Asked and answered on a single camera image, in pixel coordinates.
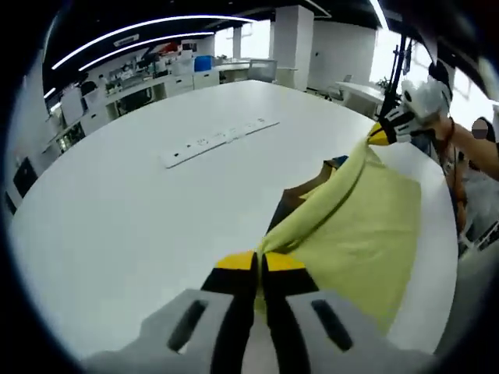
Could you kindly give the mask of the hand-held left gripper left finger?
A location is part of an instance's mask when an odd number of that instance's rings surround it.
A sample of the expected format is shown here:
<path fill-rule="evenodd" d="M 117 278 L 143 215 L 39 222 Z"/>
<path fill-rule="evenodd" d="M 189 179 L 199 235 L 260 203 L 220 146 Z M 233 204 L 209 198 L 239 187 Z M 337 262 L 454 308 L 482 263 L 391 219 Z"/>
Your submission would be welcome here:
<path fill-rule="evenodd" d="M 254 251 L 219 260 L 199 289 L 148 316 L 135 340 L 84 359 L 86 373 L 239 373 L 253 325 Z"/>

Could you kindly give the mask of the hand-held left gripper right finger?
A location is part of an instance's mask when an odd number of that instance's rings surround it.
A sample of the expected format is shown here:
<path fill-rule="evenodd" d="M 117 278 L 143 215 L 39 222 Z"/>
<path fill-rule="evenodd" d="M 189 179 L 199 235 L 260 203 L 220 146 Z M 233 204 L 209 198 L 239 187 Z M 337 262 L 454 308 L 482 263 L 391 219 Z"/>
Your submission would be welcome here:
<path fill-rule="evenodd" d="M 350 301 L 291 256 L 262 256 L 267 325 L 281 373 L 427 373 L 432 355 L 397 348 Z"/>

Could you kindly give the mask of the person's right hand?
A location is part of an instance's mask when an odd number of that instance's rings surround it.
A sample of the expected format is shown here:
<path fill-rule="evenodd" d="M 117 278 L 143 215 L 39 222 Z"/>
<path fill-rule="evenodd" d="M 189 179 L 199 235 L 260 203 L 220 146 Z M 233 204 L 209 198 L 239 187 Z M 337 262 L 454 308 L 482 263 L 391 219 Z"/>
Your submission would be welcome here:
<path fill-rule="evenodd" d="M 432 131 L 437 140 L 450 143 L 455 133 L 455 121 L 451 116 L 440 116 L 429 120 L 423 128 Z"/>

